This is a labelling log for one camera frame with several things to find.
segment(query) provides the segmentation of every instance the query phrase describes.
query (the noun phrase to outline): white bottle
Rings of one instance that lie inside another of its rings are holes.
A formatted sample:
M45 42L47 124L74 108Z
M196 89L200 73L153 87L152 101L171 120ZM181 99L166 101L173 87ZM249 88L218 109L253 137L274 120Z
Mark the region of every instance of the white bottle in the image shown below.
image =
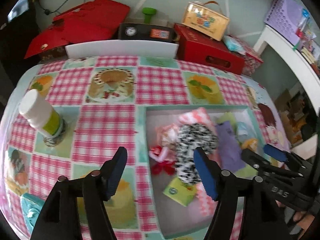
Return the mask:
M24 95L19 112L44 137L55 138L61 133L62 118L38 90L32 89Z

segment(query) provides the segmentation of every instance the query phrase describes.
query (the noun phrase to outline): black and white scrunchie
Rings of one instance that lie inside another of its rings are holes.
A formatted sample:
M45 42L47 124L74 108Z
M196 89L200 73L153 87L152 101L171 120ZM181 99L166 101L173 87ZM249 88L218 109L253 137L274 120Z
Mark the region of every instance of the black and white scrunchie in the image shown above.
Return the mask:
M193 162L193 151L202 147L208 155L218 146L218 137L200 123L185 124L179 129L177 141L176 172L178 178L188 184L201 182Z

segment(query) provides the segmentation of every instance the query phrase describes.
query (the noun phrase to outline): screw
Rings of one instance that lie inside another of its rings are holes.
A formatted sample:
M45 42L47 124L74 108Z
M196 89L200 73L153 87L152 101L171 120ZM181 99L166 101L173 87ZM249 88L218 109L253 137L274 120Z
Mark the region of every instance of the screw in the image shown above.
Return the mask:
M58 177L58 181L59 182L65 181L66 179L68 179L68 178L66 176L63 176L63 175Z
M254 177L256 182L263 182L263 178L261 178L260 176Z
M100 175L100 171L99 170L91 171L91 176L96 177L96 176L99 176L99 175Z
M225 177L228 177L228 176L230 175L230 171L228 171L228 170L222 170L222 171L221 171L221 174L222 174L223 176L225 176Z

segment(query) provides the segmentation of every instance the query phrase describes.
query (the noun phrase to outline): yellow box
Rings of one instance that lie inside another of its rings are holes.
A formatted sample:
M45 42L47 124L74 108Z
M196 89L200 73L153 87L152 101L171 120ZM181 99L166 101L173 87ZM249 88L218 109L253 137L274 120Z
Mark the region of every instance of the yellow box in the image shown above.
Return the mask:
M218 13L204 6L209 3L219 5L215 1L209 1L203 5L190 2L184 13L182 24L221 41L230 19L222 14L221 9Z

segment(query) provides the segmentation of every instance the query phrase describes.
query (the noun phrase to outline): white shelf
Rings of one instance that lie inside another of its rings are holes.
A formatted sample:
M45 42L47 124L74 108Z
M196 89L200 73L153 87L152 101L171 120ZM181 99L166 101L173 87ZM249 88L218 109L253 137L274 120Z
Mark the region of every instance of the white shelf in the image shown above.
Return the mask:
M315 112L318 114L320 108L320 79L308 61L297 50L293 50L293 45L290 42L268 25L264 27L253 49L261 55L267 45L270 45L279 54L297 76ZM292 151L304 159L312 157L316 153L316 137L317 135L314 135L293 148Z

